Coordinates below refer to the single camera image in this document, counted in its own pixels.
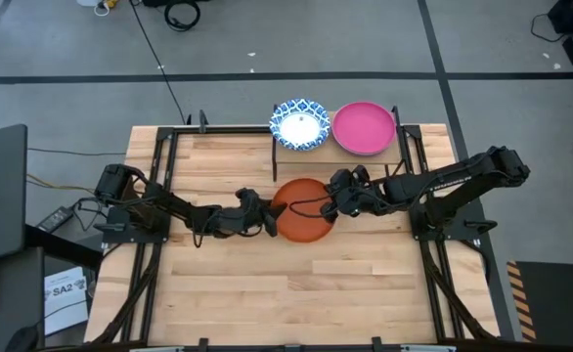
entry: butcher block tabletop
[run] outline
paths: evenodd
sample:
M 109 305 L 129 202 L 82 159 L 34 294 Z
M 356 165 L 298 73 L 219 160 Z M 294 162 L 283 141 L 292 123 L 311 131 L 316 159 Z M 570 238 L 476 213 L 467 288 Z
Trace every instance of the butcher block tabletop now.
M 430 169 L 455 162 L 445 124 L 420 128 Z M 125 163 L 146 175 L 157 129 L 136 126 L 130 136 Z M 274 183 L 271 150 L 270 134 L 184 134 L 171 189 L 196 205 L 239 206 L 235 191 L 240 188 L 271 199 L 290 180 L 327 183 L 338 168 L 356 166 L 284 164 Z M 365 157 L 361 163 L 372 178 L 384 176 L 383 165 L 367 165 Z M 447 242 L 447 248 L 459 297 L 486 330 L 498 334 L 479 254 L 457 242 Z M 104 330 L 125 300 L 135 250 L 136 244 L 124 244 L 102 263 L 86 341 Z M 147 263 L 151 250 L 146 253 Z M 452 336 L 448 305 L 440 291 L 439 296 L 446 333 Z M 133 338 L 139 336 L 142 305 L 143 299 L 135 309 Z M 202 337 L 210 345 L 370 344 L 372 336 L 383 343 L 436 342 L 408 213 L 339 216 L 330 233 L 312 243 L 263 232 L 251 239 L 205 238 L 201 248 L 195 248 L 184 224 L 172 219 L 160 257 L 150 346 L 198 345 Z

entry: patterned bowl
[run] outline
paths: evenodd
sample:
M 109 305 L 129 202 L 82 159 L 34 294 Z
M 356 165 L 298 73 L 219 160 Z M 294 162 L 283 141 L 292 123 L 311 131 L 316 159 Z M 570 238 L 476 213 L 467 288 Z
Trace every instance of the patterned bowl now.
M 269 120 L 276 140 L 294 151 L 311 151 L 330 134 L 328 112 L 319 103 L 293 99 L 280 104 Z

